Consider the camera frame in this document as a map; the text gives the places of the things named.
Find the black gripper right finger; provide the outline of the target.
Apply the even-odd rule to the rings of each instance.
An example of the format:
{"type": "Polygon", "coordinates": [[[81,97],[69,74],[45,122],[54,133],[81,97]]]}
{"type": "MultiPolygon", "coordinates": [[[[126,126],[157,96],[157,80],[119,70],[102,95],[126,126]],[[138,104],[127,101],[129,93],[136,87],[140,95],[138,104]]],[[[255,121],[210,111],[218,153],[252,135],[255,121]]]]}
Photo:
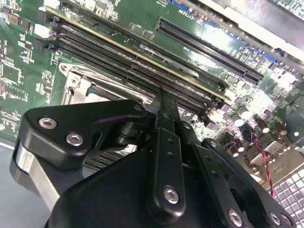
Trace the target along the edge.
{"type": "Polygon", "coordinates": [[[200,142],[193,128],[181,121],[170,99],[182,159],[190,162],[192,180],[186,195],[196,206],[202,228],[295,228],[296,222],[250,174],[213,139],[200,142]]]}

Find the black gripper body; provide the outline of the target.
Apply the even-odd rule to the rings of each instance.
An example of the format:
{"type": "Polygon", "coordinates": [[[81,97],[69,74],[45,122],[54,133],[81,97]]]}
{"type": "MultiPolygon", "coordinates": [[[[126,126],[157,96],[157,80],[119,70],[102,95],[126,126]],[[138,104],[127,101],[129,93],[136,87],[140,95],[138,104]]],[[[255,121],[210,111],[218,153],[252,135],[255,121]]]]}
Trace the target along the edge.
{"type": "MultiPolygon", "coordinates": [[[[55,204],[51,228],[161,228],[146,207],[151,154],[133,152],[70,187],[55,204]]],[[[224,222],[191,168],[183,167],[186,210],[173,228],[222,228],[224,222]]]]}

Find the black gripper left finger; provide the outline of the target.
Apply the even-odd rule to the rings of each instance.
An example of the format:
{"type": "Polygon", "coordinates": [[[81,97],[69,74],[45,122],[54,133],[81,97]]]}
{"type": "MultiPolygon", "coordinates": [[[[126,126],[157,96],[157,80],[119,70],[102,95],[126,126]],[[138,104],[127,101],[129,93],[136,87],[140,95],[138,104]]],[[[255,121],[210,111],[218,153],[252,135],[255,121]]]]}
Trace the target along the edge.
{"type": "Polygon", "coordinates": [[[146,207],[160,223],[175,223],[186,198],[171,98],[159,93],[155,113],[134,100],[28,110],[12,160],[52,212],[70,187],[133,152],[149,152],[146,207]]]}

